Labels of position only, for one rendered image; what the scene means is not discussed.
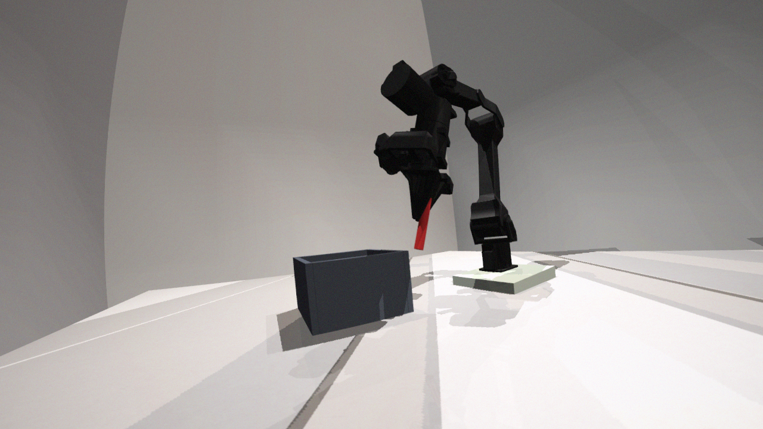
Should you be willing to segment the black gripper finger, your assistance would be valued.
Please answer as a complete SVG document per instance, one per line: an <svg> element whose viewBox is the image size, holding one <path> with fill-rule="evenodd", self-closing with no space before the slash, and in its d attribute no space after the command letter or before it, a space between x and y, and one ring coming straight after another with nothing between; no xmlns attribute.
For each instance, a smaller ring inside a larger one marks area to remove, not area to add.
<svg viewBox="0 0 763 429"><path fill-rule="evenodd" d="M408 179L411 192L412 218L419 220L441 179L436 167L399 167Z"/></svg>
<svg viewBox="0 0 763 429"><path fill-rule="evenodd" d="M441 197L441 194L446 190L446 188L447 187L446 187L446 183L445 182L438 182L437 183L437 187L435 188L435 190L434 190L434 192L432 193L432 196L431 196L432 201L431 201L430 209L431 209L431 207L434 206L436 200L439 197Z"/></svg>

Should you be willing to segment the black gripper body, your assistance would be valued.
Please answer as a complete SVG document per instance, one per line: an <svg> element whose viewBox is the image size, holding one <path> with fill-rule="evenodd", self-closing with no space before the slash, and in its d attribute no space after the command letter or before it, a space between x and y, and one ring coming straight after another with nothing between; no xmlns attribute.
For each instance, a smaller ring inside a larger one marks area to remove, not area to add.
<svg viewBox="0 0 763 429"><path fill-rule="evenodd" d="M411 131L395 132L389 137L385 150L392 158L407 151L408 167L436 167L447 169L446 148L450 147L449 128L435 120L422 120ZM446 183L442 194L451 195L454 184L447 173L441 173L439 182Z"/></svg>

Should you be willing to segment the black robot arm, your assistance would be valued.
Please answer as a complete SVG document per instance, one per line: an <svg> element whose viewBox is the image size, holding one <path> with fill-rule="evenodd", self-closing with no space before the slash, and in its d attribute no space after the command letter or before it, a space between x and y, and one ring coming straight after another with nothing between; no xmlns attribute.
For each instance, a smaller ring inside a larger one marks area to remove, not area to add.
<svg viewBox="0 0 763 429"><path fill-rule="evenodd" d="M406 115L417 115L416 124L422 120L435 120L449 128L450 119L457 115L451 105L465 111L465 126L471 137L479 144L479 200L472 203L470 230L474 244L482 245L480 271L505 272L518 267L512 265L510 242L517 241L517 231L508 210L500 199L500 175L498 145L503 138L504 119L492 101L485 98L480 89L472 89L456 80L455 71L439 64L418 75L404 60L393 65L393 70L381 85L381 94ZM469 109L482 108L490 111L470 120ZM416 126L415 124L415 126ZM374 144L374 154L386 173L398 173L399 167L408 167L407 151L400 151L398 158L387 152L386 133L380 134ZM484 240L484 237L507 236Z"/></svg>

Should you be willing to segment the red peg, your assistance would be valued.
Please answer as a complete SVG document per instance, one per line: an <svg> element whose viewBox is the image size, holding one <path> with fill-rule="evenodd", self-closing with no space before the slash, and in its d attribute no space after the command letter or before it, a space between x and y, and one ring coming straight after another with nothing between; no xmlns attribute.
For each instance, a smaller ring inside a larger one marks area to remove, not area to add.
<svg viewBox="0 0 763 429"><path fill-rule="evenodd" d="M432 198L430 198L430 201L428 202L427 207L418 222L416 243L414 247L414 249L416 250L423 250L423 244L424 244L426 233L427 233L427 223L430 216L431 201L432 201Z"/></svg>

